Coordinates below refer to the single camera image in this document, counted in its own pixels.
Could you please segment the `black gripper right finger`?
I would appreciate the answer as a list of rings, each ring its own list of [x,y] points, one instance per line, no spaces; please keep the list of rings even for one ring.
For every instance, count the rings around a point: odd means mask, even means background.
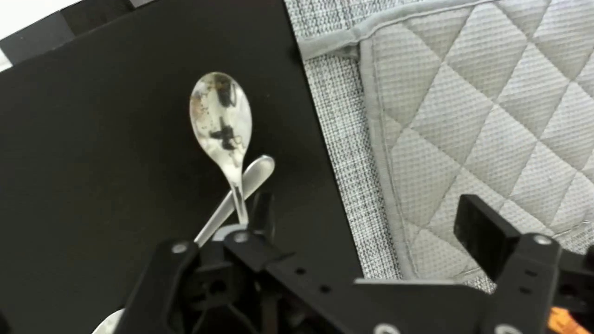
[[[480,334],[545,334],[558,278],[560,246],[521,233],[476,194],[458,200],[454,235],[495,283]]]

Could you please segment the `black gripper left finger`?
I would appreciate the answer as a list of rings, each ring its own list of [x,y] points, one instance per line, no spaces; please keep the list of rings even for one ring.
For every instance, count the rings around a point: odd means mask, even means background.
[[[155,246],[116,334],[296,334],[287,293],[265,274],[283,254],[263,231],[231,231],[204,248]]]

